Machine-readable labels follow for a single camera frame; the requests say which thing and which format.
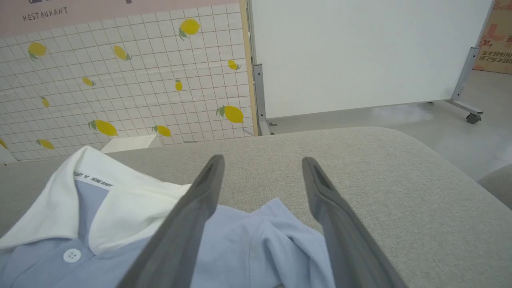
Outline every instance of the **wall mural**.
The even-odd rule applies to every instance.
[[[253,135],[239,4],[0,38],[0,89],[0,145],[22,161]]]

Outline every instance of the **clothing label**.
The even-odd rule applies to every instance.
[[[103,188],[106,190],[110,190],[110,188],[112,186],[114,186],[114,184],[106,181],[106,179],[101,179],[99,177],[95,177],[92,174],[75,171],[75,172],[73,172],[73,175],[75,177],[75,180],[82,181],[87,184],[91,184],[91,185],[94,185],[94,186],[97,186],[97,187],[100,187],[100,188]]]

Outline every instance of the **whiteboard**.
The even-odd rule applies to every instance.
[[[445,100],[493,0],[253,0],[267,118]]]

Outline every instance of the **gray floor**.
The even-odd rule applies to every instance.
[[[308,114],[270,121],[275,134],[339,127],[380,126],[402,131],[437,151],[471,178],[512,163],[512,75],[472,71],[462,100],[484,111],[467,112],[445,102]]]

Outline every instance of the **caster wheel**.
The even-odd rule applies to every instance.
[[[475,115],[471,113],[466,117],[466,120],[468,123],[475,124],[476,122],[481,121],[482,117],[480,117],[480,115]]]

